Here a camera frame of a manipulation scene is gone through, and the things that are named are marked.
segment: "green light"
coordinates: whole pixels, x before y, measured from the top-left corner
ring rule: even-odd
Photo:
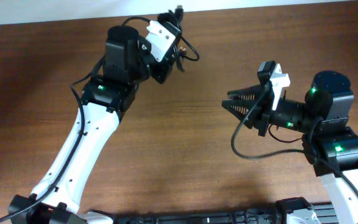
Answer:
[[[341,146],[335,146],[335,151],[342,152],[343,148]]]

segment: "wooden table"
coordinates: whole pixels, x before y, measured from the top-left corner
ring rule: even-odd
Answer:
[[[91,70],[107,30],[123,20],[0,26],[0,216],[52,164],[76,116],[69,84]],[[141,21],[132,25],[146,34]],[[287,98],[298,101],[317,72],[336,70],[352,82],[348,124],[358,134],[358,2],[192,12],[183,30],[201,60],[186,61],[186,72],[174,70],[163,85],[141,84],[88,179],[80,212],[227,210],[299,196],[328,201],[302,155],[236,157],[230,138],[239,121],[221,101],[229,90],[258,84],[264,60],[281,63],[291,77]],[[280,129],[277,136],[300,133]],[[244,128],[237,147],[258,154],[301,143]]]

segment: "white wall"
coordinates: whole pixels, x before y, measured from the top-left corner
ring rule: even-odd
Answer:
[[[158,14],[345,0],[0,0],[0,24]]]

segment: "brown background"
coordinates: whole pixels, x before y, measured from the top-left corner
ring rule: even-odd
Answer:
[[[0,26],[0,216],[15,194],[29,195],[66,139],[77,105],[69,84],[104,52],[123,17]],[[142,30],[145,24],[131,25]],[[303,101],[314,75],[346,74],[358,134],[358,2],[185,14],[184,36],[198,49],[164,85],[149,80],[106,143],[88,179],[81,212],[184,212],[247,207],[288,197],[329,200],[302,155],[245,161],[230,148],[238,120],[221,108],[228,90],[258,84],[264,60],[290,74],[287,97]],[[279,130],[284,139],[300,133]],[[240,132],[257,154],[301,147]]]

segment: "robotic arm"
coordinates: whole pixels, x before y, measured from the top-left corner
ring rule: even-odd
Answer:
[[[135,100],[139,83],[150,76],[163,83],[175,62],[183,71],[182,58],[199,59],[197,51],[181,35],[182,18],[183,9],[178,6],[175,12],[160,14],[158,21],[131,17],[123,25],[109,29],[105,55],[80,80],[90,77],[81,98],[71,86],[80,108],[57,158],[29,198],[20,195],[13,198],[9,215],[0,222],[11,219],[13,224],[113,223],[112,217],[103,212],[76,215],[85,183],[104,144]],[[146,38],[126,25],[133,19],[149,23]],[[180,40],[194,51],[196,58],[178,50]],[[98,75],[101,67],[103,75]]]
[[[290,79],[280,64],[263,62],[257,75],[260,85],[230,91],[230,100],[222,106],[241,121],[247,115],[244,125],[258,129],[259,136],[266,135],[269,125],[303,133],[306,158],[320,177],[339,222],[358,223],[358,136],[346,126],[354,99],[349,79],[333,71],[317,73],[302,103],[286,99],[285,94],[281,98]],[[283,211],[291,211],[283,223],[317,223],[313,214],[308,218],[296,214],[305,214],[304,209],[308,207],[289,206]]]

